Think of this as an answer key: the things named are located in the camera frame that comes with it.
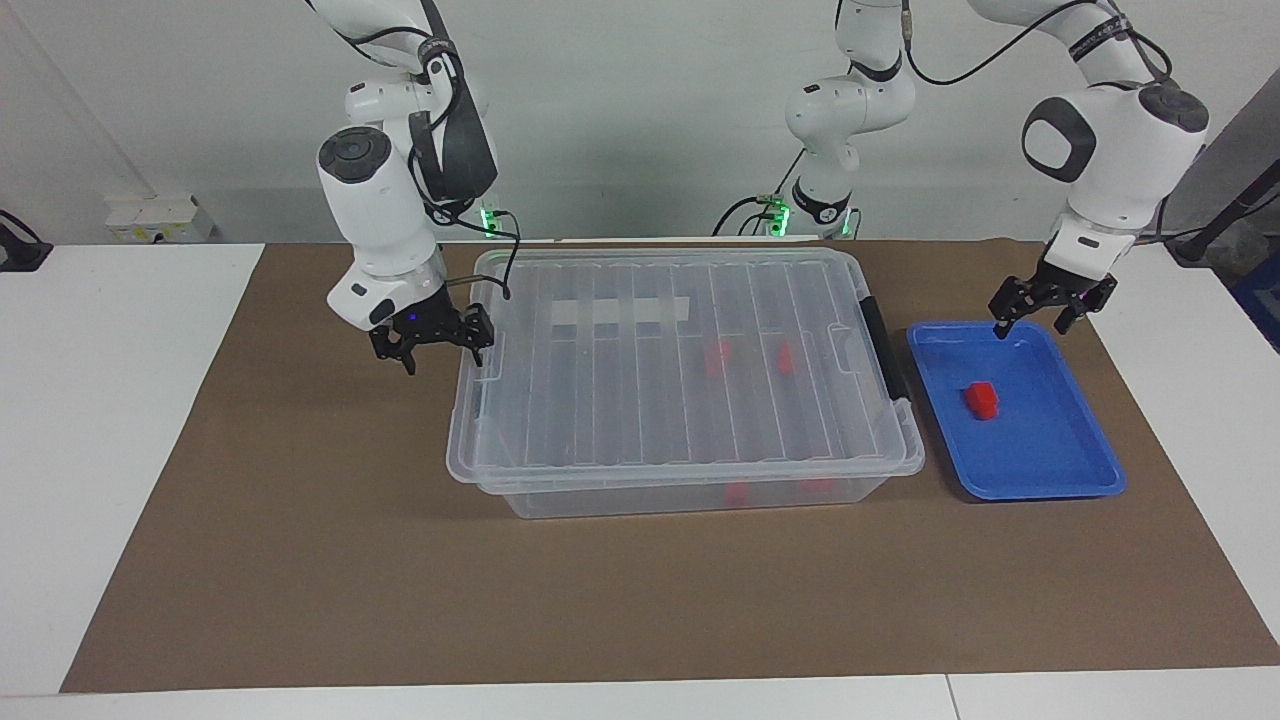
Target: white table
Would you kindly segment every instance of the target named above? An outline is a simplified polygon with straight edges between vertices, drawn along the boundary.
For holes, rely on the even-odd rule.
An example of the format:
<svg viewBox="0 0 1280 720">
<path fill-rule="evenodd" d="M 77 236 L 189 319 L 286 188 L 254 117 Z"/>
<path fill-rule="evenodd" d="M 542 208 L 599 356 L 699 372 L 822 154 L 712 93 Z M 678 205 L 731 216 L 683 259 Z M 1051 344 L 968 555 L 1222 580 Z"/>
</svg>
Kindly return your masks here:
<svg viewBox="0 0 1280 720">
<path fill-rule="evenodd" d="M 38 273 L 0 275 L 0 719 L 1169 720 L 1280 707 L 1280 667 L 54 696 L 260 252 L 68 246 Z M 1098 334 L 1280 634 L 1280 356 L 1207 270 L 1143 247 L 1116 275 Z"/>
</svg>

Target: red block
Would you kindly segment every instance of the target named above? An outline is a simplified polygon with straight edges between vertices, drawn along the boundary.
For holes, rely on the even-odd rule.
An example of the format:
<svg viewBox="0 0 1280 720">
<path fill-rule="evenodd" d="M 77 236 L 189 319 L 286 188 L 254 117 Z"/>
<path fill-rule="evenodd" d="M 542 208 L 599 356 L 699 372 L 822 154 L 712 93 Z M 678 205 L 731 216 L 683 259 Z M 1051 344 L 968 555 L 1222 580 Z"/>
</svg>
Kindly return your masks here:
<svg viewBox="0 0 1280 720">
<path fill-rule="evenodd" d="M 778 373 L 791 377 L 796 372 L 795 360 L 791 357 L 791 343 L 782 341 L 778 346 Z"/>
<path fill-rule="evenodd" d="M 703 359 L 705 363 L 707 377 L 723 378 L 724 368 L 728 365 L 732 356 L 733 343 L 727 340 L 722 340 L 716 345 L 708 346 L 707 356 Z"/>
<path fill-rule="evenodd" d="M 996 395 L 996 388 L 986 380 L 969 386 L 964 391 L 964 401 L 979 420 L 991 420 L 1000 414 L 997 407 L 1000 405 L 1000 396 Z"/>
<path fill-rule="evenodd" d="M 831 492 L 836 489 L 836 478 L 819 478 L 814 480 L 799 480 L 800 489 L 805 492 Z"/>
<path fill-rule="evenodd" d="M 746 507 L 750 498 L 750 483 L 730 483 L 724 486 L 724 505 L 730 507 Z"/>
</svg>

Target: white robotic arm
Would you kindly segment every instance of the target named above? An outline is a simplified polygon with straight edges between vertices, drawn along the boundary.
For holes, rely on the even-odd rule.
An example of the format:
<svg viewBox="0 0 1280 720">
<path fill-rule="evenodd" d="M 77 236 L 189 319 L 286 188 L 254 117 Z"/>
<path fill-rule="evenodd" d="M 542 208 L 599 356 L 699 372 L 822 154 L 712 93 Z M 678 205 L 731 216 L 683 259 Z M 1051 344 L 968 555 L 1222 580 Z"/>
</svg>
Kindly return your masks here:
<svg viewBox="0 0 1280 720">
<path fill-rule="evenodd" d="M 1055 328 L 1066 333 L 1106 304 L 1115 288 L 1111 265 L 1190 168 L 1204 142 L 1208 110 L 1178 87 L 1167 67 L 1149 60 L 1146 38 L 1112 0 L 969 5 L 987 19 L 1052 35 L 1089 83 L 1043 100 L 1023 126 L 1028 163 L 1070 188 L 1036 274 L 1006 278 L 989 304 L 1000 337 L 1047 306 L 1065 306 Z M 910 53 L 909 0 L 905 12 Z"/>
<path fill-rule="evenodd" d="M 480 305 L 453 306 L 431 223 L 460 222 L 498 170 L 435 3 L 307 4 L 356 51 L 402 70 L 348 91 L 347 117 L 361 124 L 333 135 L 316 158 L 329 209 L 355 254 L 329 306 L 369 333 L 378 357 L 401 361 L 410 374 L 413 347 L 430 342 L 466 347 L 479 365 L 493 325 Z"/>
<path fill-rule="evenodd" d="M 855 135 L 893 127 L 915 106 L 915 83 L 902 67 L 900 0 L 840 0 L 836 42 L 849 73 L 828 77 L 787 100 L 787 128 L 805 152 L 791 202 L 823 237 L 840 227 L 854 190 Z"/>
<path fill-rule="evenodd" d="M 1066 208 L 1037 273 L 1010 277 L 991 301 L 996 333 L 1019 318 L 1065 306 L 1066 332 L 1097 311 L 1115 287 L 1111 265 L 1133 245 L 1190 167 L 1203 143 L 1208 113 L 1146 55 L 1112 0 L 968 0 L 982 17 L 1052 35 L 1069 50 L 1087 88 L 1057 95 L 1032 110 L 1023 151 L 1037 170 L 1070 183 Z M 910 0 L 841 0 L 836 37 L 850 58 L 847 76 L 806 86 L 787 102 L 787 127 L 805 146 L 792 201 L 823 236 L 846 211 L 858 169 L 849 140 L 900 123 L 915 87 Z"/>
</svg>

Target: box lid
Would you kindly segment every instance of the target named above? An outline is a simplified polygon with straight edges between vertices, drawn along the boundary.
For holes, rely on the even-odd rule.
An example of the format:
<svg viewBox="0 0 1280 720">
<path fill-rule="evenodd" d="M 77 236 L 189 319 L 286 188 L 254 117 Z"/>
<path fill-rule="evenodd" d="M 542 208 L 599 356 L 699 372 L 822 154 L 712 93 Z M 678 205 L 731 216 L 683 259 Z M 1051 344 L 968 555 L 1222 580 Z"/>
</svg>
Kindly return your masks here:
<svg viewBox="0 0 1280 720">
<path fill-rule="evenodd" d="M 508 251 L 476 273 L 500 275 Z M 858 263 L 827 249 L 521 251 L 463 357 L 454 478 L 497 493 L 815 478 L 923 465 Z"/>
</svg>

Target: blue plastic tray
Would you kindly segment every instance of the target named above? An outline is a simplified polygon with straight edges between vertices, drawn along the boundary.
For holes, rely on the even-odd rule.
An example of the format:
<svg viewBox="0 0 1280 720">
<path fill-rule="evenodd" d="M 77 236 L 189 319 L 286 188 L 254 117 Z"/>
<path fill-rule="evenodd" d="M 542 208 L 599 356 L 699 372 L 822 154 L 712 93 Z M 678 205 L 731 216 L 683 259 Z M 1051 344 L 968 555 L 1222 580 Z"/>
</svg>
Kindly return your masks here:
<svg viewBox="0 0 1280 720">
<path fill-rule="evenodd" d="M 908 331 L 960 483 L 983 500 L 1098 497 L 1125 488 L 1124 470 L 1048 332 L 987 323 L 919 323 Z M 1000 414 L 978 420 L 964 400 L 987 380 Z"/>
</svg>

